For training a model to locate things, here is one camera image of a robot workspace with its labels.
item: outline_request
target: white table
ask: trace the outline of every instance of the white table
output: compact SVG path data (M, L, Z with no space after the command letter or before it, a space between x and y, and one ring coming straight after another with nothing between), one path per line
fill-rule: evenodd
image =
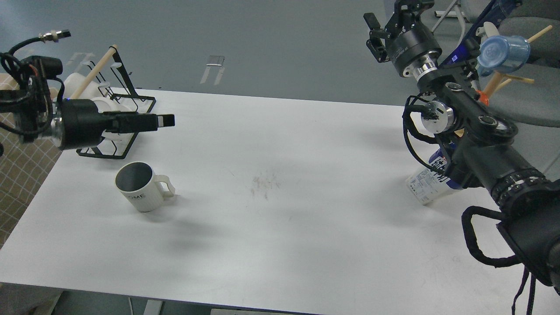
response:
M522 267L475 261L460 223L496 206L482 188L416 201L402 108L142 92L176 126L140 134L126 160L64 152L0 251L0 282L302 313L510 313ZM135 160L176 200L137 212L114 187ZM480 246L509 256L495 223L475 221ZM539 284L534 313L559 309Z

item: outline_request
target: black strap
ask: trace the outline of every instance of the black strap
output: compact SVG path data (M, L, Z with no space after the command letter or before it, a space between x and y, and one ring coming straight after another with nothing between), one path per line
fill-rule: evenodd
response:
M519 290L514 297L514 303L511 305L511 315L515 315L515 303L517 298L523 293L523 288L527 284L527 279L529 278L529 270L527 268L523 271L523 278L521 278L521 285ZM529 301L527 302L527 313L526 315L531 315L533 313L533 304L535 303L535 287L536 287L536 277L531 274L531 284L529 285Z
M510 267L520 263L515 255L506 258L490 258L484 255L478 247L477 236L471 223L473 215L480 215L500 221L506 218L505 214L498 211L477 206L468 207L461 216L461 223L463 224L463 234L465 235L466 247L469 249L469 253L479 262L495 268Z
M533 313L533 304L535 303L535 287L536 287L536 277L531 274L531 286L529 287L529 301L527 302L527 315Z
M529 278L529 270L525 268L523 270L523 277L521 278L521 285L519 286L519 290L517 291L517 294L515 294L514 303L511 305L511 315L515 315L515 303L517 302L517 298L521 295L521 293L523 293L523 288L525 287L528 278Z

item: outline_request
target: wooden stick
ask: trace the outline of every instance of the wooden stick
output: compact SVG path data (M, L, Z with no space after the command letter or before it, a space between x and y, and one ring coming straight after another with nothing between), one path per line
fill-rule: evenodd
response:
M107 61L109 61L109 59L113 56L113 54L116 53L116 49L117 49L117 45L113 45L109 47L109 50L107 50L107 52L101 58L101 60L99 60L99 62L95 65L95 67L86 76L86 78L80 84L78 89L74 91L74 93L72 93L72 95L70 96L71 99L79 98L80 95L82 95L83 91L90 84L91 80L94 79L94 77L99 73L99 71L101 71L101 68L103 68L107 63Z
M500 85L502 80L503 80L503 73L494 71L494 75L490 79L490 82L486 84L486 87L482 92L485 93L488 96L488 98L490 98L490 96L492 96L492 94L496 92L496 88L498 88L498 85Z
M529 37L529 39L528 39L527 41L531 43L533 40L535 40L535 39L537 39L537 38L543 36L544 33L548 32L548 31L551 30L551 29L552 29L552 25L549 25L549 26L543 28L540 32L538 32L538 33L536 33L535 35Z
M518 77L518 76L508 75L508 74L505 74L505 75L503 75L503 76L504 76L505 78L507 78L507 79L512 79L512 80L520 81L520 82L523 82L523 83L529 83L529 84L535 83L535 80L534 80L534 79L529 79L529 78L524 78L524 77Z
M513 80L508 78L506 81L500 83L500 85L498 85L498 87L494 90L494 92L500 91L504 86L510 84L511 81L513 81Z

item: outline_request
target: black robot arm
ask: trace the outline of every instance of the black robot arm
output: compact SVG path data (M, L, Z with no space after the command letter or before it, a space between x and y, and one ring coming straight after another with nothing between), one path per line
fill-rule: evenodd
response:
M540 282L558 291L560 180L551 182L533 168L511 146L517 134L515 124L478 102L479 95L470 84L476 77L476 41L465 41L468 58L438 65L441 49L420 20L420 14L432 6L433 1L396 1L394 14L383 29L373 13L364 15L370 28L366 45L376 60L391 60L399 75L417 80L421 95L435 96L424 106L413 105L412 110L407 103L405 134L410 127L410 111L421 112L423 125L435 136L411 134L440 145L447 158L444 175L463 188L485 187L499 205L501 212L470 207L463 214L469 252L494 267L521 262ZM459 130L464 131L462 136L458 136ZM470 223L473 215L499 220L498 230L515 255L486 257L476 243Z
M24 40L7 53L0 53L0 62L19 85L19 90L0 91L0 113L13 113L15 126L0 122L0 128L20 136L20 141L33 142L49 137L61 149L78 149L98 145L103 132L133 133L155 131L159 127L175 125L172 114L139 114L137 112L99 113L88 99L63 99L64 83L60 59L30 56L19 60L14 53L31 43L58 41L70 36L68 30L52 31ZM47 80L60 83L56 102L52 102Z

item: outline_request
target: black wire rack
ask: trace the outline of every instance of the black wire rack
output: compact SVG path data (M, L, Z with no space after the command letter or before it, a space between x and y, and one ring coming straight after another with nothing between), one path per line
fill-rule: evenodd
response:
M125 94L115 93L103 74L99 72L95 76L95 79L99 83L98 89L101 94L128 108L130 111L136 111L138 113L151 112L153 106L156 104L156 98L153 96L138 95L117 50L115 50L113 54L113 60L114 63L110 66L111 72L119 81ZM93 61L88 61L85 63L85 66L92 70L95 67L95 63ZM138 132L121 134L118 137L111 137L111 139L104 137L97 146L78 149L76 153L78 153L79 156L88 158L122 160L127 157L137 136Z

